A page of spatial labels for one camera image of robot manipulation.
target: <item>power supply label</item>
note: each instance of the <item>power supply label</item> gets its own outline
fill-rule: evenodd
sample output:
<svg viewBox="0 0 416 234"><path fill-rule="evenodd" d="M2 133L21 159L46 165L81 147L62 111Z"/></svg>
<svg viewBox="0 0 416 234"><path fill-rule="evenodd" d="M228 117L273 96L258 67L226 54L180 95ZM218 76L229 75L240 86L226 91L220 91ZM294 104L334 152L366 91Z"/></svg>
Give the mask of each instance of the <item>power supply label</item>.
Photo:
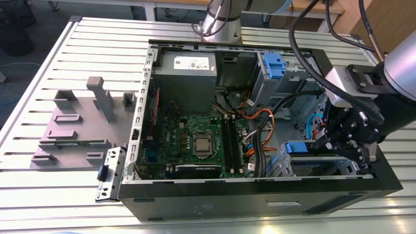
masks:
<svg viewBox="0 0 416 234"><path fill-rule="evenodd" d="M173 69L209 70L209 59L206 57L176 57Z"/></svg>

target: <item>red wire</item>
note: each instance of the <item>red wire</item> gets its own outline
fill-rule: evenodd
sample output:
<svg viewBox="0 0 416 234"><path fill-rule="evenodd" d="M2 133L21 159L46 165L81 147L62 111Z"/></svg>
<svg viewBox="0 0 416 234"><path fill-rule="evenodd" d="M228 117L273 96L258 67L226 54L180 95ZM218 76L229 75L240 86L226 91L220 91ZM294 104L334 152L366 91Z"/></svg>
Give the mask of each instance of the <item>red wire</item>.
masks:
<svg viewBox="0 0 416 234"><path fill-rule="evenodd" d="M150 129L146 138L149 137L152 133L152 129L154 126L154 121L156 121L156 116L157 116L157 107L158 107L158 100L160 100L160 89L157 88L157 100L156 100L156 109L153 110L153 116L152 116L152 124L150 124Z"/></svg>

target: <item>slotted aluminum surface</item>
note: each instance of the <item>slotted aluminum surface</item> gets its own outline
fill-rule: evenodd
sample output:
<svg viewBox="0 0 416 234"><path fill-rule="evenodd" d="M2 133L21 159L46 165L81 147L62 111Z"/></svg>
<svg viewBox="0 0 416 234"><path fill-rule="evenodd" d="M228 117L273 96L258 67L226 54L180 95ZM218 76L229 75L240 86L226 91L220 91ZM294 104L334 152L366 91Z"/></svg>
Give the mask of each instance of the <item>slotted aluminum surface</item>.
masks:
<svg viewBox="0 0 416 234"><path fill-rule="evenodd" d="M328 34L298 32L296 38L301 47L324 49L333 65L370 64L360 49ZM93 18L68 23L0 133L0 231L97 233L128 228L140 233L414 232L416 124L390 134L381 144L404 190L328 215L140 224L121 203L94 203L96 171L30 171L30 154L52 116L56 90L72 89L76 96L90 97L86 78L101 76L113 97L121 96L121 91L137 91L148 39L198 40L189 24ZM242 40L252 45L289 46L284 30L244 28Z"/></svg>

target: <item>blue clip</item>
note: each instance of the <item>blue clip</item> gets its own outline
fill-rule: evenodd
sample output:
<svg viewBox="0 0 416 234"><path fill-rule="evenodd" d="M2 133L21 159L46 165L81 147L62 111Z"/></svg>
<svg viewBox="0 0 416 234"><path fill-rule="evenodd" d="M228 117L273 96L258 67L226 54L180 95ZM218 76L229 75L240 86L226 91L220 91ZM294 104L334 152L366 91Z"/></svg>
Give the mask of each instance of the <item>blue clip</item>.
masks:
<svg viewBox="0 0 416 234"><path fill-rule="evenodd" d="M300 141L288 142L285 144L285 151L288 154L306 153L308 152L306 144Z"/></svg>
<svg viewBox="0 0 416 234"><path fill-rule="evenodd" d="M286 72L286 62L280 54L264 53L264 64L268 69L270 79L280 79Z"/></svg>
<svg viewBox="0 0 416 234"><path fill-rule="evenodd" d="M272 169L272 166L277 162L277 159L278 159L278 154L276 154L272 160L269 160L266 167L265 167L265 173L268 173L268 171Z"/></svg>

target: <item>sticker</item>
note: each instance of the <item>sticker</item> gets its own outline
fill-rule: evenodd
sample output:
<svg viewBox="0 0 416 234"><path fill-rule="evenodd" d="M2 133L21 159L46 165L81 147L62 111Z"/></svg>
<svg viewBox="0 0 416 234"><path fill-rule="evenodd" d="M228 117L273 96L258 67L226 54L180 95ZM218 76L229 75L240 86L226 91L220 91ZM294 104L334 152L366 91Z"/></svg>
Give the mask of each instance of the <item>sticker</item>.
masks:
<svg viewBox="0 0 416 234"><path fill-rule="evenodd" d="M208 57L174 57L173 69L209 70Z"/></svg>
<svg viewBox="0 0 416 234"><path fill-rule="evenodd" d="M253 106L253 105L254 105L254 102L250 101L249 99L246 99L246 104L248 104L249 106Z"/></svg>
<svg viewBox="0 0 416 234"><path fill-rule="evenodd" d="M249 163L249 164L246 165L246 170L248 170L248 171L254 171L254 168L256 168L256 165L254 165L253 163Z"/></svg>

